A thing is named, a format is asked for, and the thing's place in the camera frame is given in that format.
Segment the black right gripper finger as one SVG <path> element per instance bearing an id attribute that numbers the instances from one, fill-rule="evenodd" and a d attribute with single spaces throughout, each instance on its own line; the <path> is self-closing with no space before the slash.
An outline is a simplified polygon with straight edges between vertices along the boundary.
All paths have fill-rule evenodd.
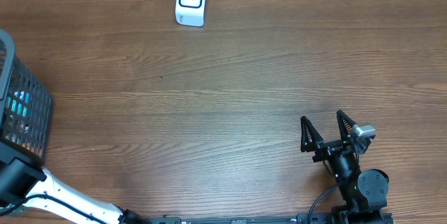
<path id="1" fill-rule="evenodd" d="M 300 125 L 302 133 L 300 144 L 301 152 L 317 151 L 320 149 L 323 144 L 323 138 L 315 129 L 311 121 L 308 120 L 306 116 L 302 116 L 300 118 Z"/>
<path id="2" fill-rule="evenodd" d="M 351 138 L 351 129 L 356 125 L 356 122 L 348 117 L 342 110 L 338 110 L 337 123 L 341 139 L 351 144 L 353 142 Z"/>

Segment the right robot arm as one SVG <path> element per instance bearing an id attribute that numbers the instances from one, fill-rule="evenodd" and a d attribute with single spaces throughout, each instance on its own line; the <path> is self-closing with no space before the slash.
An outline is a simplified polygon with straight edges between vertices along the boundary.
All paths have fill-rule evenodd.
<path id="1" fill-rule="evenodd" d="M 311 121 L 300 118 L 302 152 L 313 152 L 312 160 L 321 162 L 335 179 L 335 185 L 319 195 L 304 214 L 298 214 L 298 223 L 393 223 L 391 214 L 383 212 L 388 205 L 389 176 L 382 170 L 362 171 L 360 156 L 373 139 L 376 129 L 371 125 L 359 125 L 342 110 L 337 111 L 340 138 L 326 142 Z M 316 205 L 334 190 L 339 190 L 343 205 L 335 206 L 329 213 L 316 214 Z"/>

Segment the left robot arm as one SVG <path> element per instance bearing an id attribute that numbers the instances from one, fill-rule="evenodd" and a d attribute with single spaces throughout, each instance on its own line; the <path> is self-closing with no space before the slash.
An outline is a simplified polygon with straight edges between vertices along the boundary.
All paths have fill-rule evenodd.
<path id="1" fill-rule="evenodd" d="M 1 216 L 22 208 L 54 213 L 74 223 L 146 223 L 137 213 L 95 200 L 54 177 L 36 154 L 1 141 Z"/>

